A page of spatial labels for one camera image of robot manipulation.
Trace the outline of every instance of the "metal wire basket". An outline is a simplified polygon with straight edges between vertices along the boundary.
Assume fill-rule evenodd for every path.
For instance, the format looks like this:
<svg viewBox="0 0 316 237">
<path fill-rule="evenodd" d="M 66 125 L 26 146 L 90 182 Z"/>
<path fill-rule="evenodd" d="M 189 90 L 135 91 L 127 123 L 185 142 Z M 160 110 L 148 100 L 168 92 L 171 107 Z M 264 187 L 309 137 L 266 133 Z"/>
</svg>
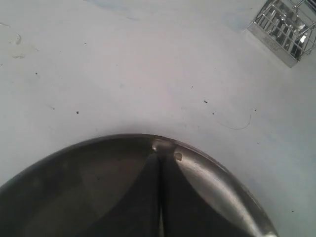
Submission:
<svg viewBox="0 0 316 237">
<path fill-rule="evenodd" d="M 268 0 L 248 30 L 293 67 L 316 46 L 316 0 Z"/>
</svg>

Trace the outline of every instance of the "stainless steel bowl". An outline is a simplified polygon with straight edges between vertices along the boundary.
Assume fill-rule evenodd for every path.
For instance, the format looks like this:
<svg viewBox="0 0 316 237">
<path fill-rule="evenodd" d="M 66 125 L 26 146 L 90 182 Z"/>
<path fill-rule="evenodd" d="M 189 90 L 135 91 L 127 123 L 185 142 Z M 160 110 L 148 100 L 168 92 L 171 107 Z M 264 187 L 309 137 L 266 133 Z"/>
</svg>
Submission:
<svg viewBox="0 0 316 237">
<path fill-rule="evenodd" d="M 76 235 L 119 202 L 152 154 L 174 159 L 199 196 L 234 225 L 255 237 L 278 236 L 259 203 L 221 164 L 181 142 L 144 134 L 83 142 L 15 176 L 0 188 L 0 235 Z"/>
</svg>

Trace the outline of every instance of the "white surface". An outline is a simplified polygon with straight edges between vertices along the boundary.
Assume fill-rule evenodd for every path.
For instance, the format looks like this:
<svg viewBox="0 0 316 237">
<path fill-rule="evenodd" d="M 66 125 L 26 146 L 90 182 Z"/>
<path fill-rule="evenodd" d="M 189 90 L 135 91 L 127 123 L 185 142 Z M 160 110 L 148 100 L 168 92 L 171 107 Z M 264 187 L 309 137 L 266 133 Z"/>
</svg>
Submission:
<svg viewBox="0 0 316 237">
<path fill-rule="evenodd" d="M 316 55 L 289 69 L 242 32 L 263 2 L 1 0 L 38 51 L 0 54 L 0 184 L 68 145 L 152 133 L 230 169 L 281 237 L 314 236 Z"/>
</svg>

